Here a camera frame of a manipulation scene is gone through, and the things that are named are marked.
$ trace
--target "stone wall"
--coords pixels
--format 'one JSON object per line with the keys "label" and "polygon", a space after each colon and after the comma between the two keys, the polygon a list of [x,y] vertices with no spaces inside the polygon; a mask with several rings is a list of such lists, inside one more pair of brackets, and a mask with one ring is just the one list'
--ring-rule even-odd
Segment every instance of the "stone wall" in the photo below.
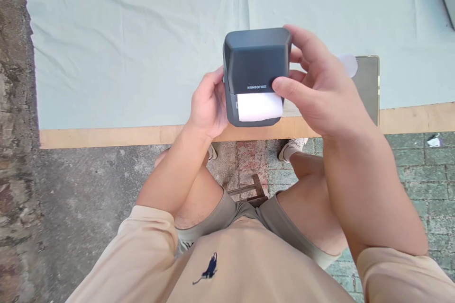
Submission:
{"label": "stone wall", "polygon": [[0,302],[41,302],[33,55],[25,0],[0,0]]}

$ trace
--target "white paper scrap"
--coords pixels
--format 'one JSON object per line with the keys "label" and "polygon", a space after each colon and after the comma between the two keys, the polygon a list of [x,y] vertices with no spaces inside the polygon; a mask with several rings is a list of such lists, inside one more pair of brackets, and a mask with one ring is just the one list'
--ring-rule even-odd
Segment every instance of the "white paper scrap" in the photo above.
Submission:
{"label": "white paper scrap", "polygon": [[359,69],[359,65],[357,64],[357,59],[355,56],[349,53],[340,54],[337,56],[339,60],[345,66],[346,72],[349,77],[353,78]]}
{"label": "white paper scrap", "polygon": [[439,134],[434,135],[431,139],[427,141],[427,144],[430,147],[440,147],[441,146],[441,140],[438,138]]}

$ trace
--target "sneaker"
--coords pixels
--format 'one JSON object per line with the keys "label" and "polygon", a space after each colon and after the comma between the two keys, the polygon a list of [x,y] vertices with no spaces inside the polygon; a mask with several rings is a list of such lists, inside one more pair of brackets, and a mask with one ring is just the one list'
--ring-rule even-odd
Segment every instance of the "sneaker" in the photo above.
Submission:
{"label": "sneaker", "polygon": [[278,155],[278,160],[280,160],[282,163],[289,163],[289,160],[286,160],[284,158],[284,151],[287,148],[294,148],[296,149],[297,152],[301,152],[303,150],[303,147],[307,144],[308,142],[308,137],[302,138],[302,139],[291,139],[289,140],[281,149],[280,154]]}
{"label": "sneaker", "polygon": [[210,144],[209,147],[209,161],[214,160],[218,157],[217,151],[213,148],[213,145]]}

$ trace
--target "leg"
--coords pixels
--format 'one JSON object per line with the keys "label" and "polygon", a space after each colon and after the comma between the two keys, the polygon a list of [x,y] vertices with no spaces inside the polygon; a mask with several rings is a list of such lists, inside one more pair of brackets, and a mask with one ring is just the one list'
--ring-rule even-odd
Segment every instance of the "leg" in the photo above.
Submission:
{"label": "leg", "polygon": [[347,241],[330,205],[322,157],[298,151],[289,161],[299,181],[277,195],[278,203],[312,244],[329,255],[339,255]]}
{"label": "leg", "polygon": [[[168,150],[160,154],[155,161],[155,167],[166,156]],[[188,193],[185,203],[175,217],[175,227],[180,230],[191,228],[213,212],[223,196],[223,188],[210,174],[206,165],[209,159],[207,153],[201,168]]]}

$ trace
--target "hand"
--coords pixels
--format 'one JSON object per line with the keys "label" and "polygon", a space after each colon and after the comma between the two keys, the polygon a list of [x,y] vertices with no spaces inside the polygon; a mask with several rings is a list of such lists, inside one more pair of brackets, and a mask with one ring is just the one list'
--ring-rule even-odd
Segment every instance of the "hand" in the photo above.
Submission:
{"label": "hand", "polygon": [[187,125],[212,140],[228,126],[223,74],[222,66],[207,73],[191,99],[191,115]]}
{"label": "hand", "polygon": [[291,70],[289,78],[278,77],[272,84],[280,96],[299,108],[305,121],[325,138],[352,137],[374,129],[354,82],[344,65],[313,33],[285,25],[292,34],[291,62],[300,63],[307,73]]}

